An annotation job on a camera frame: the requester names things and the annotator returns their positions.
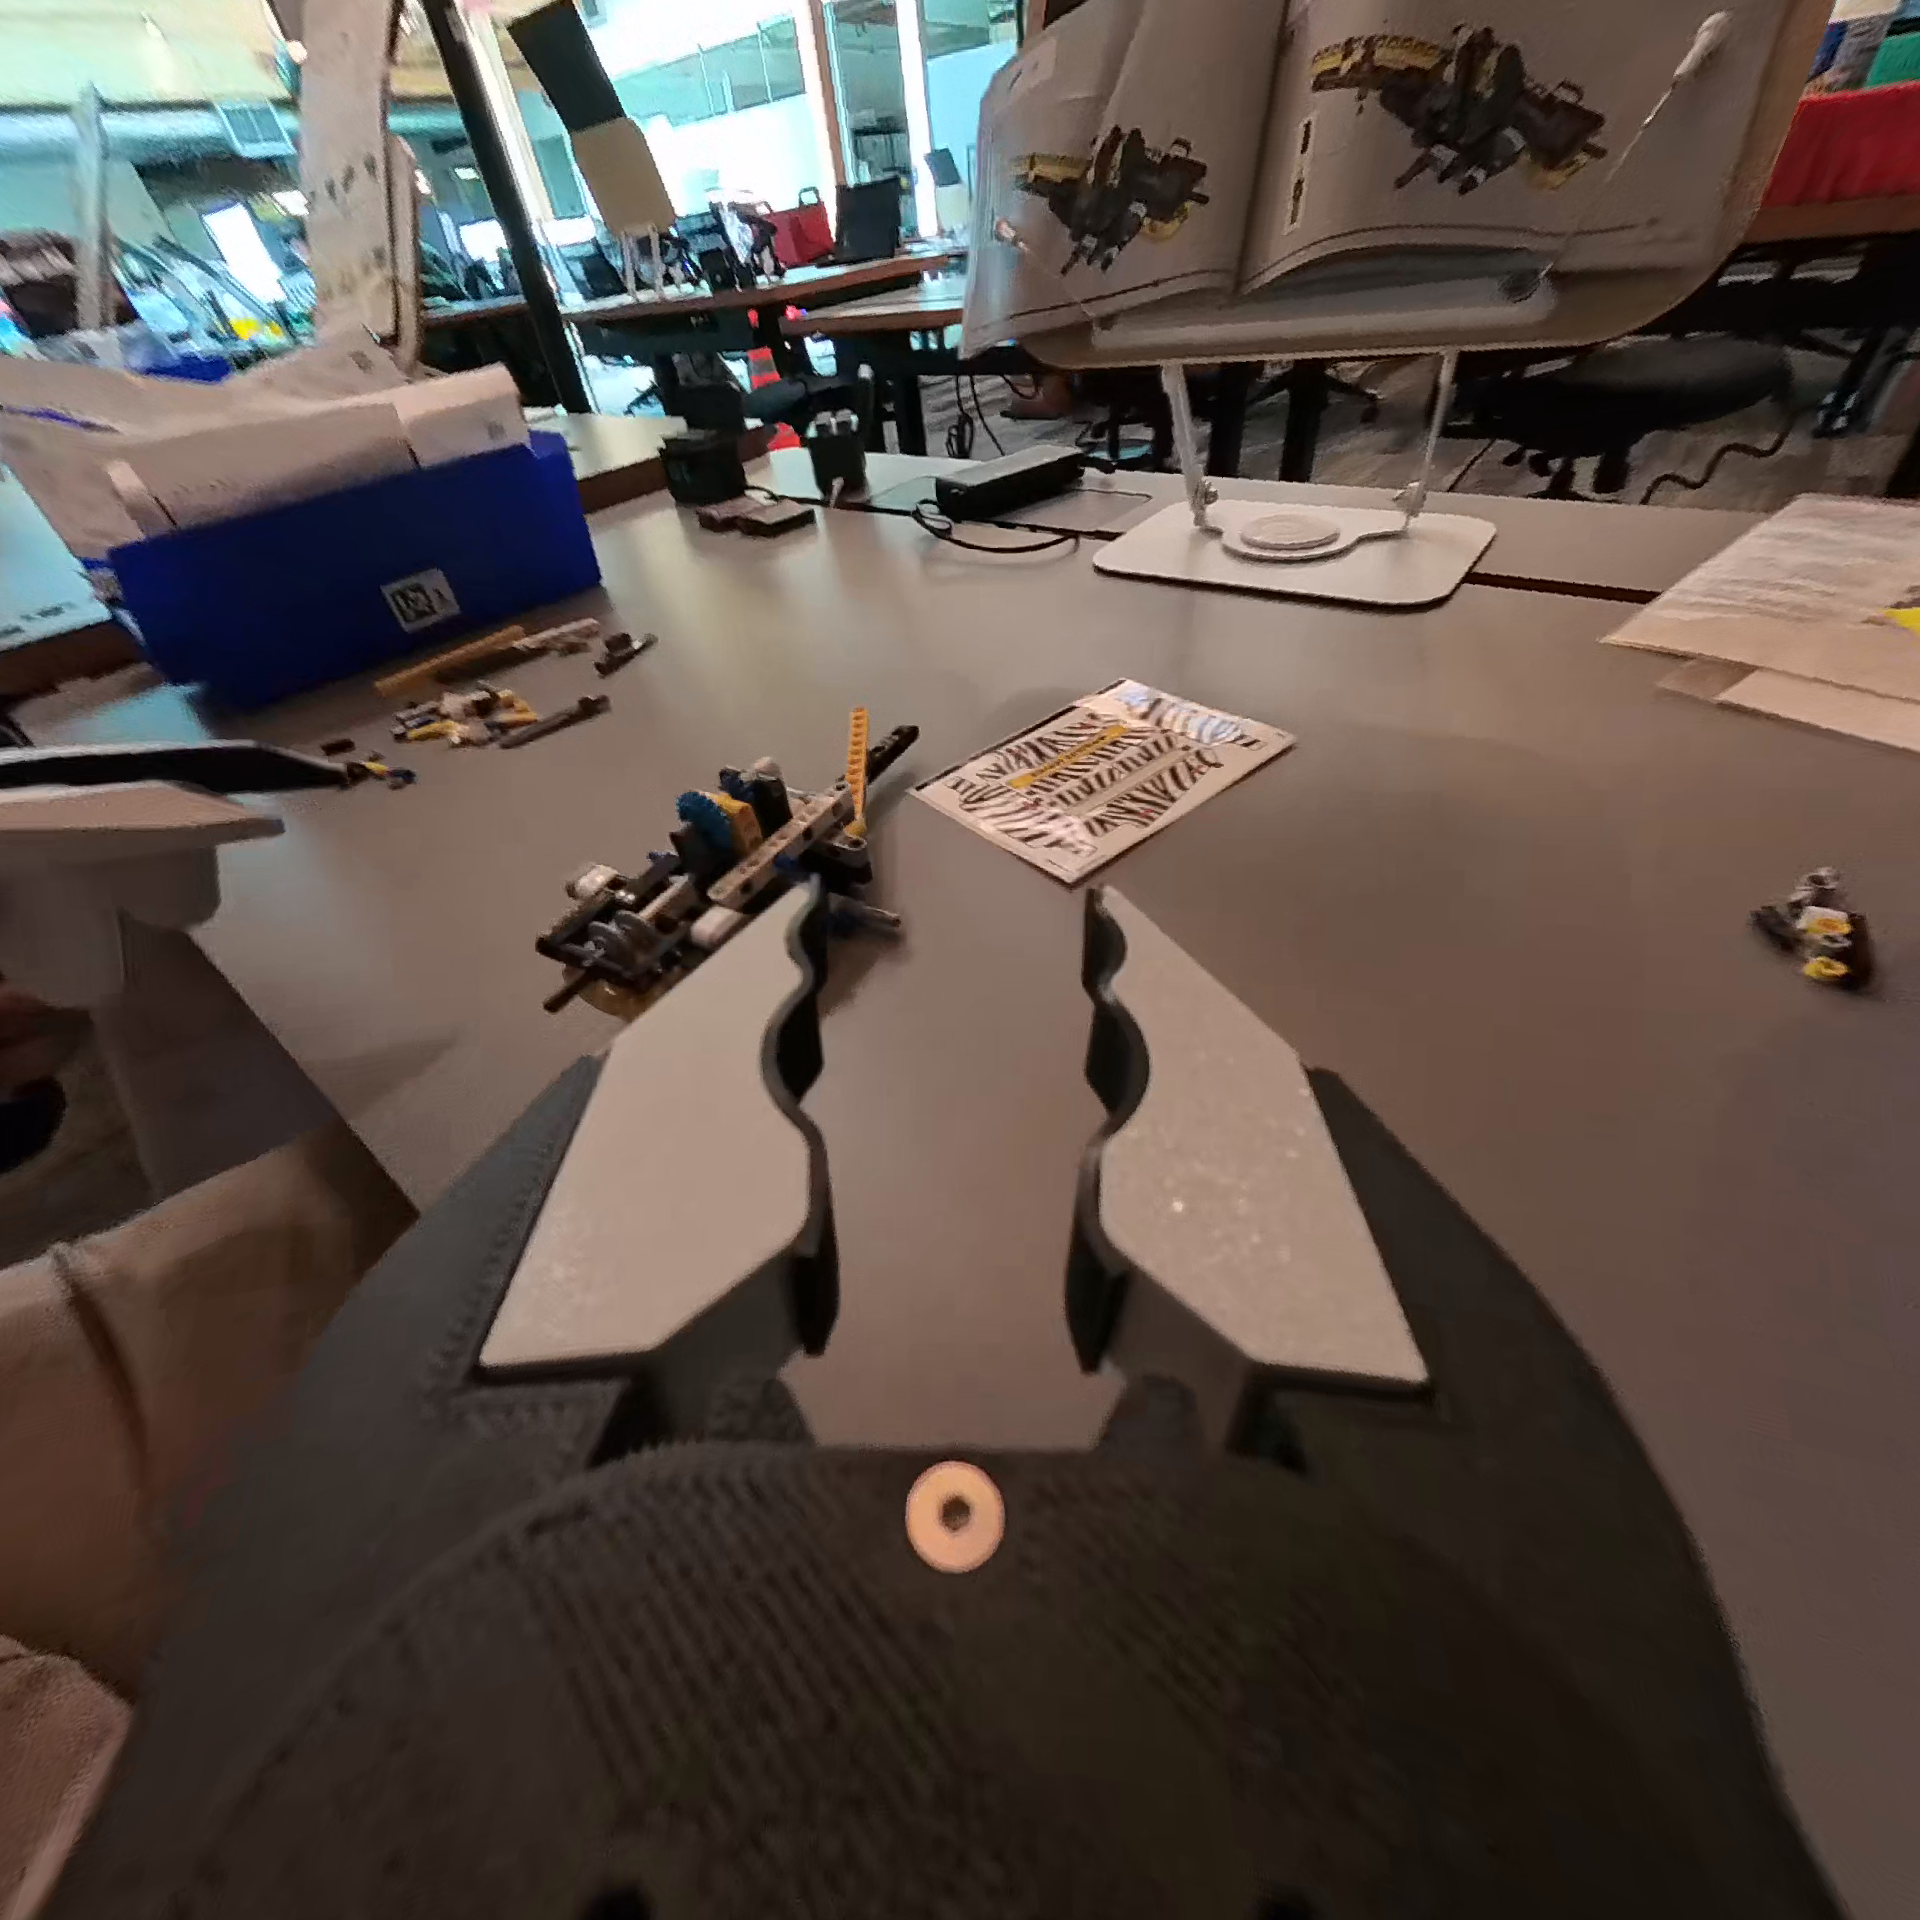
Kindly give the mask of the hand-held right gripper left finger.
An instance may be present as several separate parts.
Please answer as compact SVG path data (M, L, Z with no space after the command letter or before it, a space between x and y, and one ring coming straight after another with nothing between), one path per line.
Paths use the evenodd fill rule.
M825 1353L825 888L759 912L607 1047L474 1356L487 1382L708 1396Z

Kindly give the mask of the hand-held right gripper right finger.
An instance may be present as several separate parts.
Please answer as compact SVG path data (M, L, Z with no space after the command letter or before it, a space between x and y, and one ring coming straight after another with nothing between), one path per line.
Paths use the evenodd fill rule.
M1086 895L1065 1322L1087 1375L1421 1396L1428 1362L1294 1044L1111 884Z

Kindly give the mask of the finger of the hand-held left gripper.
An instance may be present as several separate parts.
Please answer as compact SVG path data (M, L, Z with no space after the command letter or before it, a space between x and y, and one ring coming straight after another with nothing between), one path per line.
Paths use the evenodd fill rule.
M30 786L177 783L201 793L296 793L343 788L341 758L266 743L103 743L90 746L5 746L2 791Z
M128 930L192 930L222 904L226 847L279 816L183 783L30 783L2 798L2 974L61 1007L128 983Z

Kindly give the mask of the scatter of small lego pins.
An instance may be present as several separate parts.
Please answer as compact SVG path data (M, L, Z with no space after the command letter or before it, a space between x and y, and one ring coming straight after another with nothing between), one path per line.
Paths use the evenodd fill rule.
M359 743L354 735L334 735L319 745L319 754L338 764L350 783L406 788L417 782L417 773L394 752L431 745L458 752L481 750L532 730L540 719L542 712L516 690L474 684L398 708L383 741Z

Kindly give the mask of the partly built lego vehicle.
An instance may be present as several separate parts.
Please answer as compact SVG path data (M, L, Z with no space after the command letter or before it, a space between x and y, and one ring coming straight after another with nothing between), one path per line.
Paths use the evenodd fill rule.
M543 1013L585 1002L630 1022L809 884L831 936L902 936L900 916L871 901L868 799L918 738L912 724L878 735L871 712L853 708L830 786L792 786L777 761L757 758L680 791L665 847L630 870L593 861L566 879L566 910L534 940L560 970Z

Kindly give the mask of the long yellow lego beam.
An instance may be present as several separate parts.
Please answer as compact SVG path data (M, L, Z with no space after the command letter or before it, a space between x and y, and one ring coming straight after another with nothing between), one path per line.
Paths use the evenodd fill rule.
M400 701L405 694L417 693L421 687L436 685L446 674L454 674L458 666L477 658L487 658L497 654L500 649L512 649L513 644L525 639L524 626L513 623L508 628L497 628L493 632L484 632L474 639L464 639L446 652L409 662L398 672L391 672L383 678L372 684L374 694L381 698Z

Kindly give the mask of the small black yellow lego subassembly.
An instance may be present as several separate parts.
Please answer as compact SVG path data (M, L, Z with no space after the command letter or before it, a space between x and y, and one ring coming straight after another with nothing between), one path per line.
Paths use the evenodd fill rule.
M1806 870L1785 898L1750 908L1746 921L1814 985L1864 991L1876 983L1870 921L1850 908L1836 865Z

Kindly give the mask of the blue plastic bin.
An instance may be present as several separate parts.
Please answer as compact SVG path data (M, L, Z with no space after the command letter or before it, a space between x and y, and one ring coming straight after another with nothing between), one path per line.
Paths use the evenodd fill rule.
M116 546L145 662L252 710L447 646L600 580L568 446L426 465Z

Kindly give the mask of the pile of white paper bags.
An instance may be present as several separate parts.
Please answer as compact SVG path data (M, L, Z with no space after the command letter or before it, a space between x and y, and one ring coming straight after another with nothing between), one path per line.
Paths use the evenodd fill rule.
M5 465L66 550L239 519L481 452L529 426L512 372L325 343L220 381L5 357Z

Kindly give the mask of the zebra striped sticker sheet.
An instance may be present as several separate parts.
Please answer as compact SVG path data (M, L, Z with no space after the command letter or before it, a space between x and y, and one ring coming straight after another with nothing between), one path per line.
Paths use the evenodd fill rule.
M1282 727L1121 678L925 780L914 796L1074 887L1294 745Z

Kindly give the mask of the person's left leg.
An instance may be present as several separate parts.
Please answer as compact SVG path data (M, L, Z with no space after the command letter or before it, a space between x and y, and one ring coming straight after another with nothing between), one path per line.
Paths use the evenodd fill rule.
M415 1204L184 933L94 1009L153 1199L5 1268L5 1641L135 1701L177 1528Z

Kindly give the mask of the tall white paper bag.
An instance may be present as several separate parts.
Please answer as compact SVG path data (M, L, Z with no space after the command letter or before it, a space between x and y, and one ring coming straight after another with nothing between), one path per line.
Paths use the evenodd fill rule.
M415 156L393 133L398 1L272 1L294 57L305 268L325 343L369 336L421 368Z

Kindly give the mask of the black pillar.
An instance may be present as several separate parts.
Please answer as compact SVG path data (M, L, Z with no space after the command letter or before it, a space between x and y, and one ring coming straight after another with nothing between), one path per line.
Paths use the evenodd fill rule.
M581 353L562 318L558 293L546 274L536 224L520 194L512 156L489 97L461 5L421 1L421 13L436 46L442 76L469 136L471 156L490 201L508 256L519 278L519 303L532 332L536 358L552 402L573 416L592 413L592 392Z

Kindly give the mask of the plain paper sheet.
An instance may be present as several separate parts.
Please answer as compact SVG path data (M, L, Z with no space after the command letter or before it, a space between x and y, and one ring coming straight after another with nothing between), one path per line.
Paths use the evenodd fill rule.
M1725 710L1776 717L1826 735L1918 754L1918 701L1708 658L1679 662L1660 678L1660 690Z

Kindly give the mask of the black power adapter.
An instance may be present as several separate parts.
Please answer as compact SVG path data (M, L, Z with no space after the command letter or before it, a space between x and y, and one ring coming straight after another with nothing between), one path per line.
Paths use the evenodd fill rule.
M1050 497L1076 490L1087 462L1060 444L1004 452L991 462L932 480L932 510L948 520L1007 520Z

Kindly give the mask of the printed paper sheet yellow patch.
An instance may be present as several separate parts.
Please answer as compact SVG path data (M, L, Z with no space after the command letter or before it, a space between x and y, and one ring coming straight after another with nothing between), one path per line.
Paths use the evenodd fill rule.
M1916 704L1916 609L1916 503L1799 496L1604 642Z

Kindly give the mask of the light grey hoodie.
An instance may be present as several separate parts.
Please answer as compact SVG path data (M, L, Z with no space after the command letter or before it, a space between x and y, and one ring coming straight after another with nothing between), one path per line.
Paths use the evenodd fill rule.
M2 1639L2 1916L33 1918L90 1821L129 1705L82 1664Z

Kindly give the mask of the black office chair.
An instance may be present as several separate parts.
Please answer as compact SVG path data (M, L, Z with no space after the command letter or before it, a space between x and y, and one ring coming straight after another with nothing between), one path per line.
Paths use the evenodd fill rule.
M1662 487L1702 489L1732 449L1767 460L1788 444L1794 409L1785 346L1725 336L1606 343L1551 365L1474 381L1463 416L1476 439L1511 448L1540 474L1546 497L1578 497L1582 463L1591 465L1593 496L1615 496L1645 439L1708 426L1765 405L1778 418L1768 440L1720 446L1698 477L1654 477L1644 493L1653 500Z

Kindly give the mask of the red cloth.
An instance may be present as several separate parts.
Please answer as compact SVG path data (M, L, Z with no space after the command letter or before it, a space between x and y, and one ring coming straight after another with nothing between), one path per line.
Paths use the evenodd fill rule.
M1804 93L1761 208L1900 201L1916 194L1918 79L1905 79Z

